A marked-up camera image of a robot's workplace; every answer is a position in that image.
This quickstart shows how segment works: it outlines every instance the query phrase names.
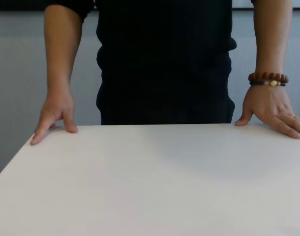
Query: beaded bracelet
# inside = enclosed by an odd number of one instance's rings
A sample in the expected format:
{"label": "beaded bracelet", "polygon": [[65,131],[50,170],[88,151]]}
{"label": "beaded bracelet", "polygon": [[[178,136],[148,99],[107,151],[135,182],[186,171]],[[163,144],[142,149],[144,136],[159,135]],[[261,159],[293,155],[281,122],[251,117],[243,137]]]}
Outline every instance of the beaded bracelet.
{"label": "beaded bracelet", "polygon": [[266,85],[266,86],[283,86],[285,87],[286,86],[286,83],[282,83],[280,81],[276,81],[276,80],[273,80],[273,81],[264,81],[264,80],[252,80],[249,82],[249,84],[251,86],[254,86],[254,85]]}
{"label": "beaded bracelet", "polygon": [[249,81],[277,81],[280,83],[288,83],[289,78],[286,75],[280,75],[275,73],[267,73],[267,72],[255,72],[248,76]]}

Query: person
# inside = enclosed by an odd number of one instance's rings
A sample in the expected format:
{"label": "person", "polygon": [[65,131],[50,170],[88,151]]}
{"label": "person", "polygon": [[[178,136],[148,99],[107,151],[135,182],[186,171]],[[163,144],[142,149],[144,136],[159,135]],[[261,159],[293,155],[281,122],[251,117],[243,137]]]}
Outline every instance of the person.
{"label": "person", "polygon": [[[257,79],[263,81],[271,73],[280,77],[292,1],[252,2]],[[102,125],[231,123],[235,106],[227,89],[228,52],[236,48],[231,38],[232,0],[46,0],[48,92],[32,145],[60,119],[68,132],[77,132],[69,82],[82,24],[94,5],[102,44],[97,55]],[[274,77],[271,81],[280,85]],[[300,139],[300,118],[285,88],[270,86],[271,81],[253,81],[236,125],[247,125],[255,114]]]}

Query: left hand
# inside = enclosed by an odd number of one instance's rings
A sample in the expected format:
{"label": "left hand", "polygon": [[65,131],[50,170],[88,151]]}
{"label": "left hand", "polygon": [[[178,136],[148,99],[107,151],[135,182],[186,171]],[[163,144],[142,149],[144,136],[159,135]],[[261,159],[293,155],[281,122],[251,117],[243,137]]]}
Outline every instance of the left hand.
{"label": "left hand", "polygon": [[251,86],[244,99],[242,116],[235,125],[247,125],[253,114],[277,131],[300,139],[300,118],[295,116],[284,87]]}

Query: fingernail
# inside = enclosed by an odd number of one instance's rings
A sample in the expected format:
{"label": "fingernail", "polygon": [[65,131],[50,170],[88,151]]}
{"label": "fingernail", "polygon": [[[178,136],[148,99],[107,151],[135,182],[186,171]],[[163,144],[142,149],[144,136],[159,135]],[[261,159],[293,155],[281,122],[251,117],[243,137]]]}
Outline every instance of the fingernail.
{"label": "fingernail", "polygon": [[300,133],[295,133],[295,138],[300,139]]}

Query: gray wall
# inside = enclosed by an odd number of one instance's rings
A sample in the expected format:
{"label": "gray wall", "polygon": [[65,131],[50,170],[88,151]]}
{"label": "gray wall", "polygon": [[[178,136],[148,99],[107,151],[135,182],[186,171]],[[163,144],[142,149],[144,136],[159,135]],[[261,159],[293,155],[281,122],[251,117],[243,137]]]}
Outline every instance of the gray wall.
{"label": "gray wall", "polygon": [[[76,59],[72,89],[78,125],[100,124],[95,97],[101,83],[96,65],[100,44],[95,36],[97,13],[84,24],[84,37]],[[241,113],[248,88],[247,75],[254,71],[255,38],[252,12],[234,13],[233,36],[238,48],[231,52],[233,72],[229,91]],[[300,115],[300,12],[295,12],[285,72],[292,78],[288,92]],[[41,12],[0,12],[0,171],[33,133],[46,95],[43,16]]]}

